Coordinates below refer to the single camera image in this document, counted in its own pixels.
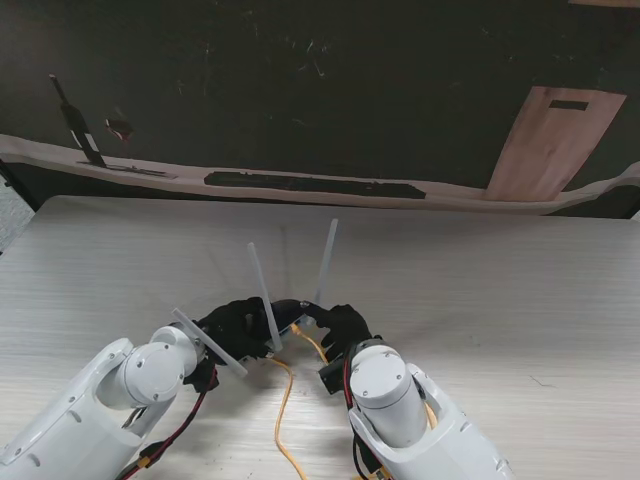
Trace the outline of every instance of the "wooden strip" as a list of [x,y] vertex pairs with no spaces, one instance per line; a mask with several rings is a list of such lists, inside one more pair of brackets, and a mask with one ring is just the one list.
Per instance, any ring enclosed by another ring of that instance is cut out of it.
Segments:
[[640,0],[569,0],[574,5],[593,5],[595,7],[640,8]]

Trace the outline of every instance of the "dark wall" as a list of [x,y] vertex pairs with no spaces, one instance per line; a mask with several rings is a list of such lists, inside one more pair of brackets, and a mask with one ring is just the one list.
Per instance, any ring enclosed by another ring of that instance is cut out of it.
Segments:
[[[105,155],[484,188],[532,85],[626,93],[573,188],[637,160],[639,18],[565,0],[2,0],[0,132],[75,146],[55,73]],[[127,150],[103,128],[118,112]]]

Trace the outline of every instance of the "white stick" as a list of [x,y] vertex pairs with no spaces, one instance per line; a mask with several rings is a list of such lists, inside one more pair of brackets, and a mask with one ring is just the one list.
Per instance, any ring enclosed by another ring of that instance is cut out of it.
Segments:
[[256,274],[256,278],[258,280],[258,287],[261,290],[262,303],[264,304],[264,310],[267,313],[267,320],[269,322],[269,332],[271,333],[273,349],[276,352],[279,352],[280,350],[282,350],[280,332],[278,331],[276,318],[273,316],[271,302],[269,301],[269,292],[267,291],[267,284],[264,281],[264,276],[262,275],[262,267],[260,266],[260,260],[258,260],[258,252],[256,251],[256,246],[253,244],[253,242],[247,245],[247,250],[249,251],[249,257],[251,258],[251,264],[253,265],[253,272]]
[[248,372],[247,369],[244,368],[238,361],[225,352],[220,345],[214,342],[209,335],[204,333],[200,327],[198,327],[193,320],[187,317],[181,310],[174,308],[171,312],[173,317],[178,320],[181,324],[185,326],[188,330],[191,331],[196,337],[198,337],[202,342],[213,350],[218,356],[224,360],[227,366],[239,377],[244,377]]
[[338,230],[338,219],[334,218],[331,220],[331,226],[329,227],[329,236],[324,246],[320,274],[318,275],[318,287],[313,297],[313,303],[316,305],[320,305],[320,302],[322,302],[322,294],[324,293],[324,287],[327,283],[327,274],[329,273],[329,265],[331,264],[331,256],[333,255],[333,242],[336,239],[336,230]]

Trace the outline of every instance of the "table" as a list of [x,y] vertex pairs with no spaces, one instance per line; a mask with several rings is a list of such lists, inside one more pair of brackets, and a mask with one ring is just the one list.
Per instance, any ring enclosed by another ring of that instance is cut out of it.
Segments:
[[[199,318],[255,295],[248,242],[273,298],[312,297],[333,217],[326,305],[354,305],[518,478],[637,476],[640,228],[616,220],[55,198],[0,259],[0,442],[114,339],[145,343],[176,306]],[[287,339],[281,358],[296,373],[283,442],[310,479],[350,478],[343,399],[306,342]],[[221,370],[192,427],[136,478],[297,478],[273,442],[284,371]],[[150,440],[194,399],[185,388]]]

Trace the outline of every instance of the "wooden panel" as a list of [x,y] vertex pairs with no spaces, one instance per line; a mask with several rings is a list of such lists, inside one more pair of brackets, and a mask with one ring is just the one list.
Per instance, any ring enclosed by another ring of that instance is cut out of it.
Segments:
[[533,87],[504,144],[486,198],[555,199],[594,150],[625,98],[596,90]]
[[569,0],[575,5],[594,5],[596,7],[640,8],[640,0]]

